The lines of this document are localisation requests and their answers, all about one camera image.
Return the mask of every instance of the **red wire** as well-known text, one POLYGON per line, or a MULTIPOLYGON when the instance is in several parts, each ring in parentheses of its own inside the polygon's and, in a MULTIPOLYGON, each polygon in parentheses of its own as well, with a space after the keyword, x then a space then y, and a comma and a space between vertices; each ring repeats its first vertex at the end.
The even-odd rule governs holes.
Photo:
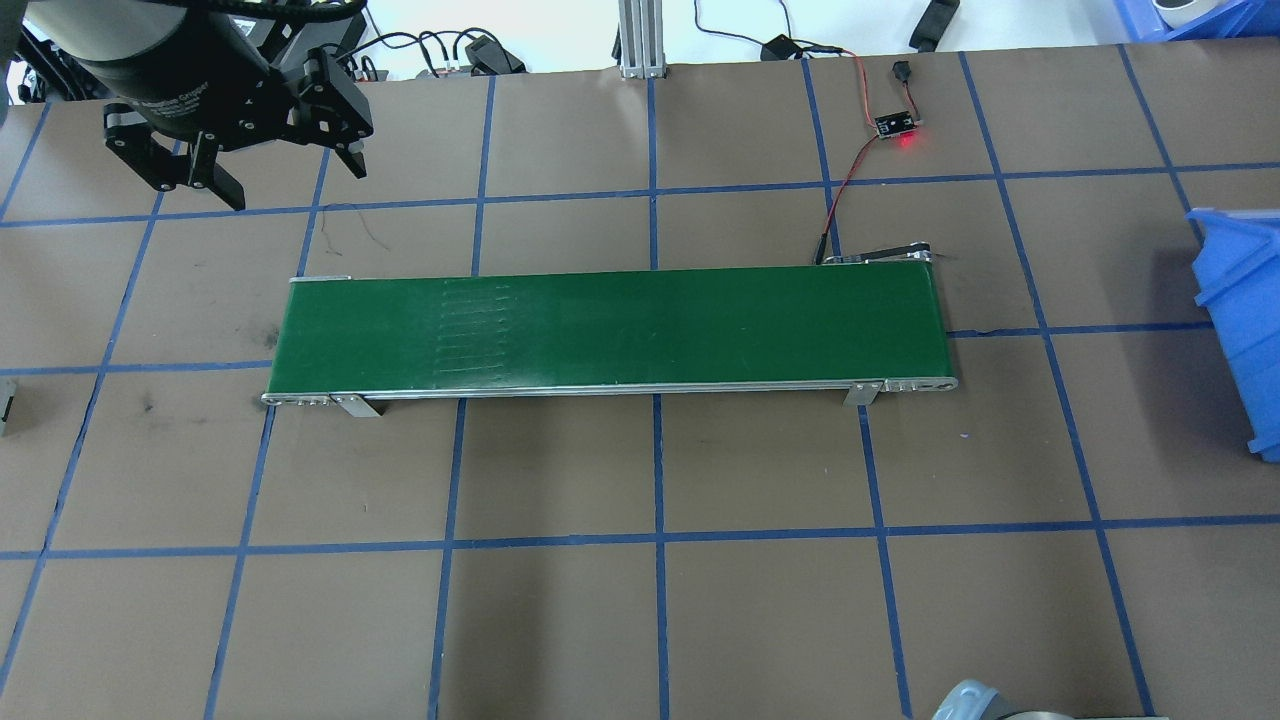
POLYGON ((831 232, 831 223, 836 218, 836 206, 840 205, 840 196, 845 193, 845 188, 849 187, 849 182, 854 179, 854 173, 858 172, 858 167, 861 165, 863 160, 867 158, 867 151, 872 149, 872 143, 877 140, 879 140, 879 136, 868 140, 867 145, 863 145, 863 149, 858 151, 858 156, 854 158, 854 164, 849 168, 849 174, 845 176, 845 182, 840 183, 840 190, 836 191, 836 197, 831 201, 831 210, 827 211, 827 224, 822 225, 822 234, 831 232))
POLYGON ((876 127, 876 123, 872 122, 872 102, 870 99, 867 96, 867 68, 863 67, 863 59, 859 58, 858 54, 854 53, 852 50, 845 50, 845 55, 852 58, 854 63, 858 65, 858 74, 861 76, 863 81, 863 114, 867 115, 867 124, 870 127, 876 127))

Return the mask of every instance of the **metal post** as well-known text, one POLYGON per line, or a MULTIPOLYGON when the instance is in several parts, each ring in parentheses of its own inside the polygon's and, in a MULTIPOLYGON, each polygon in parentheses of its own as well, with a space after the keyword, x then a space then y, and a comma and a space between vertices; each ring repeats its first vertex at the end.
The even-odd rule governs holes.
POLYGON ((662 51, 662 0, 618 0, 622 77, 667 77, 662 51))

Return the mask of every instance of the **white object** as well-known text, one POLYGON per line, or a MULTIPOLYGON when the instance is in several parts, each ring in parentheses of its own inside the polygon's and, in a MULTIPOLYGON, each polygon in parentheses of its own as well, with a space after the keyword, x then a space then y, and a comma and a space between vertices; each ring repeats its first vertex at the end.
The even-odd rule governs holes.
POLYGON ((1222 4, 1222 0, 1151 0, 1165 24, 1178 29, 1184 24, 1207 14, 1222 4))

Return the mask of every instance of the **blue tape line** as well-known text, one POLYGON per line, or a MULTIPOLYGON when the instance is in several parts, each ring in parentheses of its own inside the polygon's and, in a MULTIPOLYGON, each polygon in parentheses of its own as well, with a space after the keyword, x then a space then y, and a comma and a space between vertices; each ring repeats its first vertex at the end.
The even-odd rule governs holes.
POLYGON ((22 600, 22 609, 18 611, 18 620, 14 623, 13 635, 9 638, 9 647, 5 651, 4 662, 0 664, 0 696, 4 694, 4 688, 9 682, 9 673, 13 670, 13 659, 18 652, 18 643, 22 642, 22 633, 27 626, 27 619, 31 616, 31 606, 36 598, 36 588, 40 585, 40 579, 45 573, 45 564, 47 562, 49 551, 54 544, 54 536, 58 533, 58 524, 61 521, 63 511, 67 509, 67 497, 70 492, 72 479, 76 477, 76 469, 79 466, 81 452, 84 450, 84 438, 88 436, 88 425, 93 420, 93 410, 97 407, 97 398, 102 393, 102 380, 106 379, 106 368, 111 363, 111 354, 115 352, 115 343, 120 337, 120 328, 124 325, 124 315, 129 311, 129 301, 133 299, 133 290, 137 287, 138 275, 142 273, 142 260, 146 258, 147 247, 151 245, 151 233, 155 231, 155 218, 160 213, 160 205, 164 202, 164 193, 157 192, 155 202, 151 205, 151 215, 147 220, 147 227, 142 232, 142 240, 138 242, 138 251, 133 258, 133 268, 129 270, 129 279, 124 284, 124 293, 120 297, 120 307, 115 311, 115 322, 111 324, 111 334, 108 337, 106 348, 102 351, 102 361, 99 364, 97 375, 93 379, 93 391, 88 396, 88 405, 84 407, 84 418, 81 420, 79 430, 76 434, 76 442, 72 445, 70 456, 67 460, 67 470, 63 473, 63 480, 58 487, 58 500, 54 503, 54 511, 49 518, 49 525, 45 528, 45 539, 41 544, 40 553, 36 557, 36 566, 32 569, 31 580, 27 583, 27 592, 22 600))
POLYGON ((4 368, 0 375, 92 375, 97 365, 63 365, 59 368, 4 368))
POLYGON ((195 547, 119 547, 84 550, 50 550, 45 557, 50 560, 119 560, 124 557, 227 557, 234 556, 238 548, 233 546, 195 546, 195 547))
POLYGON ((649 269, 658 269, 658 100, 654 79, 645 81, 646 122, 649 123, 649 269))
POLYGON ((218 691, 223 684, 223 669, 227 664, 227 646, 232 638, 232 624, 236 621, 236 603, 239 601, 241 582, 244 578, 246 548, 253 533, 253 516, 257 514, 257 496, 262 489, 262 471, 266 469, 268 447, 271 445, 271 428, 275 425, 275 407, 266 409, 262 419, 262 436, 257 443, 257 459, 253 461, 253 480, 250 483, 248 501, 244 505, 244 523, 241 525, 239 546, 236 548, 236 568, 232 570, 232 585, 227 592, 227 610, 223 614, 223 628, 218 634, 218 652, 214 655, 214 671, 209 676, 209 693, 205 696, 205 720, 214 720, 218 707, 218 691))
POLYGON ((311 191, 311 206, 307 209, 307 229, 302 234, 302 251, 298 252, 297 277, 307 274, 307 260, 311 258, 311 240, 316 233, 316 217, 320 214, 320 196, 324 193, 324 177, 329 172, 329 154, 332 150, 324 149, 320 155, 320 170, 316 173, 316 186, 311 191))
POLYGON ((489 76, 489 92, 484 105, 484 135, 480 141, 480 181, 476 184, 476 227, 471 238, 471 274, 480 274, 480 242, 484 237, 484 204, 489 201, 485 191, 489 184, 489 142, 493 137, 493 96, 497 88, 497 76, 489 76))
POLYGON ((653 396, 653 528, 658 623, 658 717, 671 719, 671 653, 667 648, 667 493, 662 396, 653 396))
POLYGON ((1213 323, 1132 323, 1125 325, 1059 325, 1048 328, 1050 334, 1092 334, 1092 333, 1153 333, 1180 331, 1211 331, 1213 323))
POLYGON ((863 461, 867 464, 867 487, 870 491, 872 518, 876 521, 876 551, 879 555, 881 580, 884 584, 884 611, 888 616, 888 639, 893 648, 893 671, 897 674, 897 698, 902 716, 911 715, 911 689, 906 682, 906 657, 902 652, 902 632, 897 618, 897 593, 893 591, 893 566, 888 557, 888 533, 884 527, 884 509, 879 497, 879 478, 876 473, 876 450, 872 443, 872 424, 867 406, 858 406, 858 427, 863 437, 863 461))
POLYGON ((45 102, 45 106, 40 110, 40 119, 36 120, 36 128, 31 131, 31 140, 27 141, 27 149, 22 152, 18 169, 13 173, 13 182, 9 183, 9 191, 4 195, 4 204, 0 205, 0 219, 4 219, 9 214, 9 205, 13 204, 13 196, 18 193, 18 183, 22 182, 23 173, 27 172, 27 163, 31 161, 31 155, 36 150, 36 141, 40 140, 40 132, 45 129, 45 120, 49 119, 49 110, 52 106, 52 102, 45 102))
MULTIPOLYGON (((493 77, 489 78, 490 88, 493 77)), ((449 579, 453 574, 453 537, 458 527, 458 488, 462 484, 462 442, 466 434, 467 401, 458 401, 453 423, 453 460, 449 465, 449 503, 444 511, 444 544, 440 553, 440 591, 435 600, 435 634, 431 650, 431 678, 428 685, 426 717, 440 716, 440 678, 444 673, 444 626, 449 615, 449 579)))
MULTIPOLYGON (((1062 379, 1062 369, 1059 365, 1057 350, 1053 347, 1053 337, 1050 332, 1048 323, 1044 319, 1044 307, 1041 304, 1039 292, 1036 288, 1036 275, 1032 272, 1030 259, 1027 255, 1027 247, 1023 243, 1023 234, 1018 227, 1018 218, 1014 214, 1014 206, 1009 197, 1009 188, 1000 169, 1000 159, 996 155, 996 146, 991 140, 991 131, 987 127, 987 117, 982 109, 982 100, 978 97, 978 86, 973 81, 969 59, 965 53, 960 53, 959 59, 960 68, 964 70, 965 83, 969 86, 969 97, 973 100, 974 113, 978 117, 978 127, 982 131, 982 140, 987 146, 987 154, 991 156, 991 167, 996 173, 996 186, 1000 190, 1000 201, 1005 208, 1005 217, 1009 220, 1009 231, 1014 238, 1014 247, 1018 250, 1018 261, 1027 278, 1027 290, 1030 292, 1032 306, 1036 310, 1036 323, 1044 342, 1044 355, 1048 360, 1050 373, 1053 377, 1053 387, 1057 391, 1059 404, 1062 409, 1062 419, 1066 423, 1066 432, 1071 441, 1071 452, 1075 456, 1075 466, 1080 475, 1080 487, 1084 492, 1084 500, 1089 507, 1089 518, 1092 520, 1094 536, 1098 541, 1098 552, 1102 556, 1102 566, 1106 570, 1107 584, 1111 588, 1111 600, 1115 605, 1116 618, 1120 621, 1120 633, 1124 637, 1125 650, 1129 653, 1129 665, 1133 671, 1138 698, 1142 702, 1144 714, 1155 715, 1151 702, 1151 691, 1147 685, 1147 675, 1142 667, 1142 659, 1138 655, 1138 643, 1134 639, 1133 628, 1129 624, 1129 611, 1125 606, 1124 593, 1120 588, 1120 579, 1116 574, 1115 561, 1111 557, 1111 544, 1107 541, 1106 529, 1102 527, 1102 514, 1098 510, 1097 496, 1093 492, 1093 479, 1089 475, 1088 462, 1084 459, 1084 446, 1080 442, 1080 436, 1075 424, 1075 414, 1071 410, 1071 401, 1068 397, 1066 383, 1062 379)), ((1167 155, 1165 158, 1166 164, 1169 164, 1167 155)))
MULTIPOLYGON (((804 91, 809 96, 809 115, 813 118, 813 136, 818 141, 818 165, 822 168, 822 192, 827 200, 827 211, 831 211, 831 167, 827 161, 827 141, 822 135, 822 115, 818 113, 818 94, 813 88, 813 73, 809 70, 809 59, 800 59, 800 70, 804 73, 804 91)), ((840 223, 831 220, 831 251, 835 255, 844 255, 840 247, 840 223)))
MULTIPOLYGON (((1169 155, 1165 138, 1160 135, 1160 128, 1156 127, 1156 115, 1152 114, 1151 105, 1147 104, 1147 96, 1142 92, 1142 85, 1138 83, 1138 74, 1134 73, 1133 63, 1129 61, 1129 51, 1124 49, 1124 45, 1116 45, 1116 50, 1120 53, 1120 61, 1124 64, 1125 74, 1129 76, 1129 85, 1133 86, 1133 94, 1138 99, 1138 105, 1142 106, 1142 114, 1147 118, 1151 137, 1156 141, 1156 149, 1160 150, 1160 159, 1165 161, 1165 172, 1169 173, 1169 179, 1174 183, 1174 191, 1178 192, 1178 201, 1183 204, 1183 215, 1185 215, 1192 211, 1192 204, 1187 199, 1187 191, 1183 188, 1183 181, 1178 177, 1178 170, 1174 169, 1174 159, 1169 155)), ((1190 225, 1192 232, 1196 233, 1196 241, 1204 245, 1204 233, 1199 225, 1192 220, 1187 220, 1187 223, 1190 225)))

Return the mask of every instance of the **black cable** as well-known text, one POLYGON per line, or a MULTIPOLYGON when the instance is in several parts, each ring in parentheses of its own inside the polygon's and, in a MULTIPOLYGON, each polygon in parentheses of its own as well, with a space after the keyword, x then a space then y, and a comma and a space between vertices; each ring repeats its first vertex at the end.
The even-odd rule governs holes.
POLYGON ((787 37, 791 37, 791 10, 787 9, 786 0, 778 0, 778 5, 782 5, 782 17, 787 19, 787 37))
POLYGON ((332 23, 360 14, 369 0, 346 0, 324 5, 268 5, 247 0, 142 0, 152 5, 169 5, 188 10, 209 10, 260 20, 288 20, 293 23, 332 23))
POLYGON ((476 33, 476 32, 488 35, 490 40, 493 40, 498 45, 502 45, 502 41, 498 40, 497 35, 486 31, 483 27, 468 27, 467 29, 460 29, 460 31, 451 29, 451 31, 447 31, 447 32, 457 32, 458 33, 458 36, 453 38, 453 59, 454 60, 458 59, 458 42, 461 42, 463 37, 470 37, 470 38, 475 40, 475 37, 472 36, 472 33, 476 33))
POLYGON ((748 42, 754 42, 754 44, 759 45, 760 47, 764 47, 764 44, 760 42, 759 40, 755 40, 754 37, 748 37, 745 35, 739 35, 736 32, 726 32, 726 31, 722 31, 722 29, 708 29, 708 28, 703 27, 703 23, 698 19, 698 0, 694 0, 694 27, 696 27, 698 29, 705 32, 707 35, 721 35, 721 36, 724 36, 724 37, 736 37, 739 40, 745 40, 748 42))

